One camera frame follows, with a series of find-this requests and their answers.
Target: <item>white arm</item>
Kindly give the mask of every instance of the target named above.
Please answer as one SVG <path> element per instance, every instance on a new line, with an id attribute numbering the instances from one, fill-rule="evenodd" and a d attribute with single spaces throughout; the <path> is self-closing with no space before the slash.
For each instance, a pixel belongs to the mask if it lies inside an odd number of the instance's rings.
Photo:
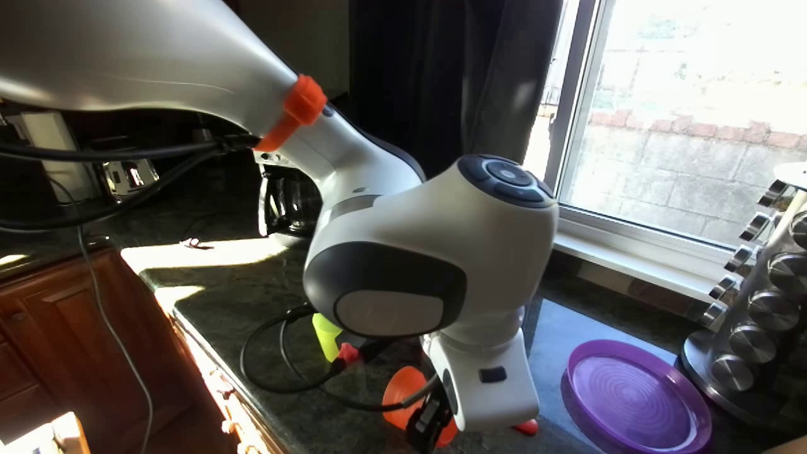
<path id="1" fill-rule="evenodd" d="M 181 109 L 254 136 L 298 76 L 219 0 L 13 0 L 0 13 L 0 97 L 62 109 Z M 458 429 L 518 423 L 536 398 L 519 337 L 549 258 L 557 206 L 497 157 L 420 183 L 337 114 L 281 154 L 322 193 L 302 283 L 313 305 L 365 334 L 423 334 Z M 480 370 L 506 370 L 482 382 Z"/>

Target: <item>countertop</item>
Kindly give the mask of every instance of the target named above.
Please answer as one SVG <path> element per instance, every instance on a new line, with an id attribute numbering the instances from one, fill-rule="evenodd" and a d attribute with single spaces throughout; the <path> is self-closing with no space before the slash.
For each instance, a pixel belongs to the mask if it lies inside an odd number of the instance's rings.
<path id="1" fill-rule="evenodd" d="M 302 302 L 306 245 L 282 235 L 254 236 L 253 211 L 254 196 L 244 174 L 196 172 L 185 189 L 168 189 L 113 222 L 93 225 L 89 236 L 95 245 L 122 246 L 123 259 L 153 287 L 156 300 L 235 377 L 288 452 L 410 452 L 404 434 L 378 414 L 345 408 L 322 391 L 267 394 L 240 376 L 238 353 L 244 337 L 259 323 Z M 79 255 L 75 230 L 2 239 L 0 259 L 16 261 L 0 261 L 0 279 L 70 255 Z M 306 327 L 308 323 L 291 327 L 288 342 L 296 361 L 311 363 L 320 353 Z M 674 363 L 684 337 L 693 329 L 695 326 L 684 317 L 583 283 L 565 259 L 554 258 L 524 317 L 540 394 L 540 434 L 521 437 L 513 429 L 458 434 L 441 452 L 598 452 L 579 434 L 559 395 L 569 351 L 592 337 L 612 337 Z M 253 363 L 269 377 L 284 370 L 277 333 L 259 337 Z M 404 363 L 420 366 L 415 342 L 400 342 L 371 366 L 351 367 L 331 389 L 357 401 L 378 401 L 388 376 Z M 714 439 L 705 452 L 736 454 L 761 452 L 761 445 L 767 445 L 763 439 L 714 408 Z"/>
<path id="2" fill-rule="evenodd" d="M 302 300 L 299 265 L 306 246 L 299 242 L 274 235 L 267 239 L 202 242 L 202 246 L 151 245 L 125 246 L 123 258 L 153 287 L 167 311 L 177 312 L 185 329 L 238 380 L 288 452 L 410 452 L 404 434 L 378 414 L 345 408 L 322 391 L 267 394 L 240 376 L 238 355 L 244 337 L 262 319 L 277 317 Z M 568 355 L 586 341 L 611 337 L 637 345 L 666 363 L 675 361 L 675 348 L 692 326 L 670 323 L 655 311 L 623 302 L 608 289 L 572 283 L 559 270 L 548 271 L 542 295 L 528 307 L 524 323 L 529 367 L 540 394 L 540 434 L 521 437 L 513 429 L 458 434 L 441 452 L 598 452 L 579 434 L 559 395 Z M 302 363 L 320 357 L 316 337 L 311 329 L 306 333 L 306 323 L 299 323 L 299 333 L 291 333 L 288 342 Z M 259 337 L 250 357 L 259 363 L 258 372 L 274 382 L 292 380 L 282 372 L 277 329 Z M 378 401 L 388 376 L 398 366 L 419 361 L 413 345 L 400 345 L 371 366 L 355 366 L 344 377 L 336 377 L 331 389 L 357 401 Z M 758 439 L 739 434 L 732 418 L 714 415 L 709 452 L 758 449 Z"/>

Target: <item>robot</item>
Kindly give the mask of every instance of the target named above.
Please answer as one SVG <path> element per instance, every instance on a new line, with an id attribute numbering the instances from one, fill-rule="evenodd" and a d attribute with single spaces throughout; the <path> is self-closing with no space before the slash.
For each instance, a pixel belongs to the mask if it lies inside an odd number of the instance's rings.
<path id="1" fill-rule="evenodd" d="M 258 148 L 322 193 L 302 268 L 313 307 L 357 334 L 420 334 L 461 430 L 536 415 L 521 311 L 552 250 L 557 201 L 519 164 L 461 157 L 420 181 L 219 0 L 2 2 L 0 97 L 199 111 L 262 136 Z"/>

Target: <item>purple plate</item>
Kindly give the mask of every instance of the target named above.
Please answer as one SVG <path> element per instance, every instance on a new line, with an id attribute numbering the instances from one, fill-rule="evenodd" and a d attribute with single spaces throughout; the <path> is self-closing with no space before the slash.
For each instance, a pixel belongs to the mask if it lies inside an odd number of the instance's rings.
<path id="1" fill-rule="evenodd" d="M 710 411 L 680 370 L 617 341 L 572 351 L 562 401 L 576 423 L 608 452 L 680 454 L 710 439 Z"/>

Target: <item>orange joint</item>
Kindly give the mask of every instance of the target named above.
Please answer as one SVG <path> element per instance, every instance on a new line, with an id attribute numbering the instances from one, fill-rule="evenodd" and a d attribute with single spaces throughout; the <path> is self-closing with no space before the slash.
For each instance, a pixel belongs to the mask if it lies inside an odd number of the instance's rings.
<path id="1" fill-rule="evenodd" d="M 299 126 L 317 120 L 326 102 L 327 96 L 320 82 L 299 73 L 298 82 L 284 92 L 281 120 L 259 139 L 254 150 L 277 150 Z"/>

